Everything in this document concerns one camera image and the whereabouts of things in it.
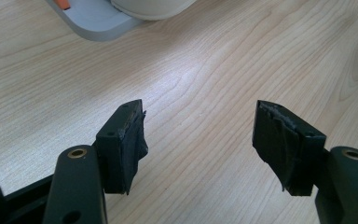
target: gray base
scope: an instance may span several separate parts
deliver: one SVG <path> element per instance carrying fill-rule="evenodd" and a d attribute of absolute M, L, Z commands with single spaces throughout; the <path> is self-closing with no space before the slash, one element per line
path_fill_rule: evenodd
<path fill-rule="evenodd" d="M 58 15 L 83 38 L 93 41 L 116 39 L 143 21 L 114 8 L 109 0 L 69 0 L 62 10 L 54 0 L 46 0 Z"/>

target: wood grain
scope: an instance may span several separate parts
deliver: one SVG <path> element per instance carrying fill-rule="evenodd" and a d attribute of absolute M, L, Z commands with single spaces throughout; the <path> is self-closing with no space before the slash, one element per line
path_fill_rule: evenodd
<path fill-rule="evenodd" d="M 358 1 L 199 0 L 97 43 L 43 0 L 0 1 L 0 186 L 53 173 L 141 98 L 149 155 L 109 223 L 318 223 L 252 148 L 255 102 L 358 148 Z"/>

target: wooden table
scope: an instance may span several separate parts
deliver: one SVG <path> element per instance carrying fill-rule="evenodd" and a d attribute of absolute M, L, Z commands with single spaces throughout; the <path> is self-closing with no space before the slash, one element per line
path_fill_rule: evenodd
<path fill-rule="evenodd" d="M 318 223 L 252 148 L 256 100 L 358 148 L 358 1 L 199 0 L 121 38 L 80 38 L 43 0 L 0 1 L 0 186 L 91 144 L 143 99 L 149 155 L 109 223 Z"/>

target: brass insert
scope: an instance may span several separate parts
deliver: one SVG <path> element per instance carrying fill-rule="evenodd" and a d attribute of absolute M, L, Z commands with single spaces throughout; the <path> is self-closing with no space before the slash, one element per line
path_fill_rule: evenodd
<path fill-rule="evenodd" d="M 82 158 L 87 154 L 87 150 L 84 148 L 76 148 L 68 153 L 68 157 L 71 159 Z"/>
<path fill-rule="evenodd" d="M 342 150 L 342 154 L 352 160 L 358 161 L 358 151 L 346 148 Z"/>

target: orange tab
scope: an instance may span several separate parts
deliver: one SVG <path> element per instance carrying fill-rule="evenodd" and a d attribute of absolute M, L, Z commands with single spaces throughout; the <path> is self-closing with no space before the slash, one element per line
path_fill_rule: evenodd
<path fill-rule="evenodd" d="M 71 6 L 69 5 L 69 1 L 68 0 L 54 0 L 54 2 L 57 4 L 57 6 L 62 9 L 62 10 L 66 10 L 68 8 L 70 8 Z"/>

